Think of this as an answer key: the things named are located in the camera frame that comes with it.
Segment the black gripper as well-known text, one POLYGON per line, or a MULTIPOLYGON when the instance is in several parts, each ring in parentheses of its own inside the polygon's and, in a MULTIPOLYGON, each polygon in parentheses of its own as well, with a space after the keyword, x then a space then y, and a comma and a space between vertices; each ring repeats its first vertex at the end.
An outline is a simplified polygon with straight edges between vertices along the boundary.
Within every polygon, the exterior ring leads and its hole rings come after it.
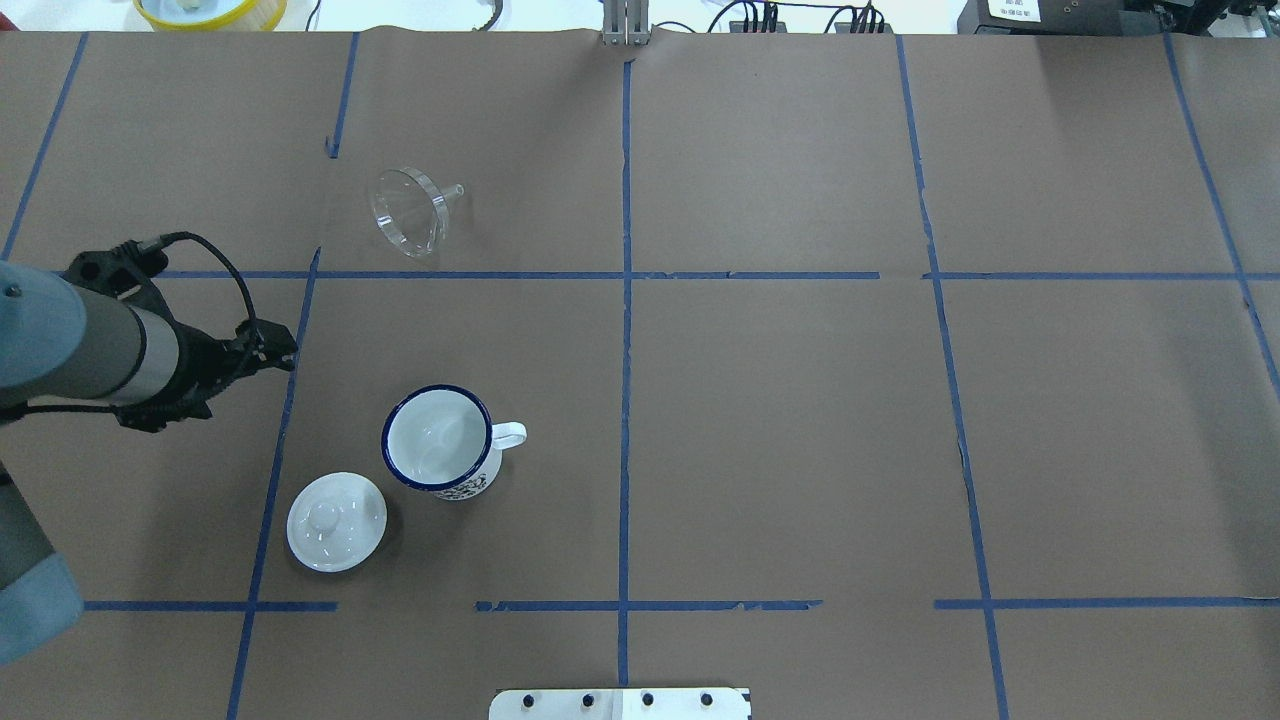
POLYGON ((296 368, 297 341, 287 325, 275 322, 243 320, 232 340, 216 340, 186 324, 175 331, 182 350, 178 402, 183 405, 205 402, 259 369, 296 368))

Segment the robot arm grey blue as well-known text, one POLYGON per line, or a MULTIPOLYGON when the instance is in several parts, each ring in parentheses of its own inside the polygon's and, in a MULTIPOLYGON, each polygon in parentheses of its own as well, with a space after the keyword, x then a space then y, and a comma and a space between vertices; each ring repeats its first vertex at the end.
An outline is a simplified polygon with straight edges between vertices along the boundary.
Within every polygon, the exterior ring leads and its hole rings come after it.
MULTIPOLYGON (((3 421, 38 414, 106 414, 157 432, 207 419, 209 401, 262 369, 289 370, 297 342, 259 319, 232 340, 178 322, 147 272, 92 255, 67 274, 3 264, 3 421)), ((1 657, 22 659, 73 626, 84 601, 9 471, 3 473, 1 657)))

